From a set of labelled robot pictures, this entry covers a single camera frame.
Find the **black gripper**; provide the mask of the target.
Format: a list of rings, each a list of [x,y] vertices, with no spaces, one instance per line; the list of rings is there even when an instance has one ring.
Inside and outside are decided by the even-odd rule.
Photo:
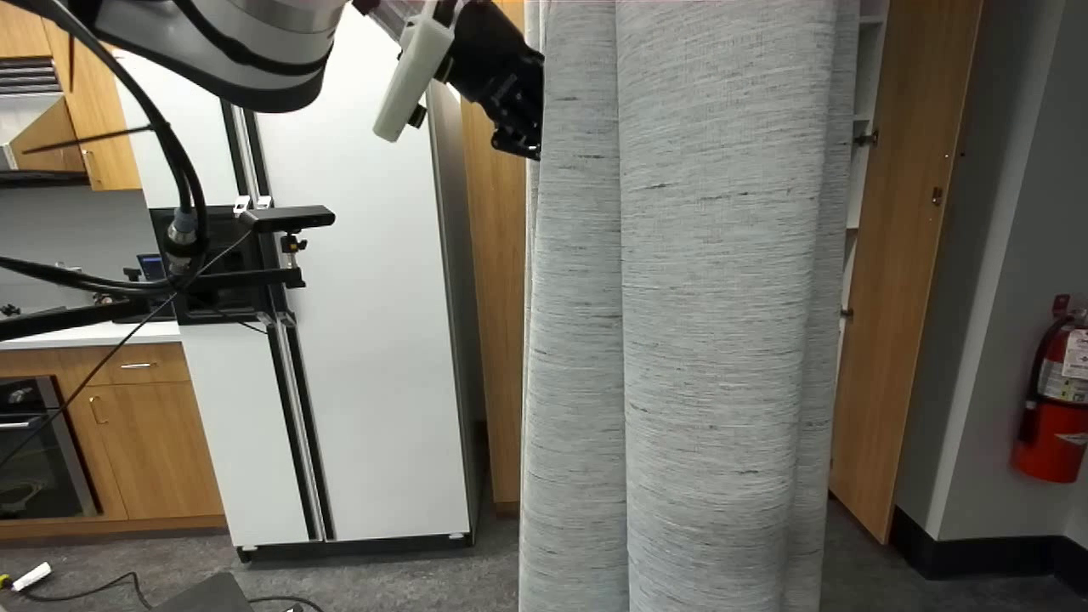
[[[438,0],[436,18],[453,30],[438,80],[487,112],[494,151],[538,160],[545,55],[524,41],[494,0]]]

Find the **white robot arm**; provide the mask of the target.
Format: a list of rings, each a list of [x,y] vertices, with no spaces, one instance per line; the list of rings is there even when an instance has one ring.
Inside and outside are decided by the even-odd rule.
[[[308,106],[340,20],[357,10],[399,49],[374,132],[399,142],[424,120],[424,93],[477,101],[498,153],[541,155],[545,55],[494,0],[62,0],[95,37],[141,55],[256,112]]]

